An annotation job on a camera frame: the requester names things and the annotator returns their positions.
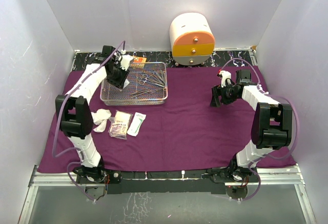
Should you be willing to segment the metal mesh instrument tray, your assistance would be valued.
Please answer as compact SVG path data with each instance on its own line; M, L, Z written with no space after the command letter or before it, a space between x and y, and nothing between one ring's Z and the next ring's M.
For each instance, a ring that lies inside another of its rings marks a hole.
M106 80L101 83L100 100L107 106L134 106L134 105L159 105L163 104L168 97L168 82L166 65L161 62L133 63L127 80L129 84L124 89L110 85ZM161 71L165 77L166 86L163 87L151 78L154 84L140 85L138 83L142 74L150 71ZM140 90L150 90L139 96L130 96Z

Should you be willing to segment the small white green packet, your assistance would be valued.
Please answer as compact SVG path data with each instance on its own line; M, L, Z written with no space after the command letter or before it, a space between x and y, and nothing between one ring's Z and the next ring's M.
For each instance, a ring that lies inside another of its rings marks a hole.
M127 134L130 136L137 136L139 133L139 129L145 119L146 119L145 114L136 112L128 128Z

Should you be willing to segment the white gauze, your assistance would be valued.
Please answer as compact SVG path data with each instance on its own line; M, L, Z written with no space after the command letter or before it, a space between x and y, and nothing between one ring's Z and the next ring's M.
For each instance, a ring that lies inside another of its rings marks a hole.
M93 123L96 125L93 131L96 133L102 133L106 129L107 121L111 117L110 110L98 109L96 112L92 112L91 115Z

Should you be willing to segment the white gauze pack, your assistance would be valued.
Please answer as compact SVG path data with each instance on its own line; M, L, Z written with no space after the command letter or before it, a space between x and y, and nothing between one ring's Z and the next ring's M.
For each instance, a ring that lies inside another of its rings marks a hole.
M108 131L110 137L126 140L131 119L131 113L116 110L114 117L109 118L111 122Z

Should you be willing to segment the straight steel tweezers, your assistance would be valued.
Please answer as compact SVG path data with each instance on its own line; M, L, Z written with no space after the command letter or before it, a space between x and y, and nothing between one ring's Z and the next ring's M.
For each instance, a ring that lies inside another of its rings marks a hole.
M143 94L149 93L149 92L150 92L150 90L140 90L135 93L132 93L130 96L139 96L139 95L143 95Z

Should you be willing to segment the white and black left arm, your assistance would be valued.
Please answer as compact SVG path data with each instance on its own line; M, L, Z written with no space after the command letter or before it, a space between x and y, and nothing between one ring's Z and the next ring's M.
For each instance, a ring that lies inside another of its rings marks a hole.
M57 158L67 152L56 151L58 134L63 132L80 159L73 172L89 181L108 183L111 174L105 169L103 158L93 141L93 117L89 103L103 80L122 90L132 61L133 57L126 53L125 43L117 48L103 46L100 56L92 58L73 88L55 99L57 122L52 155Z

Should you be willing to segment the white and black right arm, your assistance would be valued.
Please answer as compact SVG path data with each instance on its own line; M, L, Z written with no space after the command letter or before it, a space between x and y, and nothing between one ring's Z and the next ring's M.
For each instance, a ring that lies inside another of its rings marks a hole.
M207 173L213 182L224 178L243 183L262 158L290 145L293 110L289 104L269 97L259 84L252 81L248 69L237 70L235 80L225 70L220 70L217 75L221 83L212 88L210 105L220 107L242 99L251 106L255 115L248 144L233 156L227 167L211 168Z

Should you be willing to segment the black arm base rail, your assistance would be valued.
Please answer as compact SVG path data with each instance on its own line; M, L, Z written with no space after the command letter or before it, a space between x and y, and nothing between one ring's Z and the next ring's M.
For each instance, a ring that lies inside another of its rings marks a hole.
M90 170L76 167L79 184L104 184L108 194L124 193L185 193L208 192L225 194L228 186L245 188L248 184L258 183L254 174L239 172L228 176L224 169L182 171L118 171Z

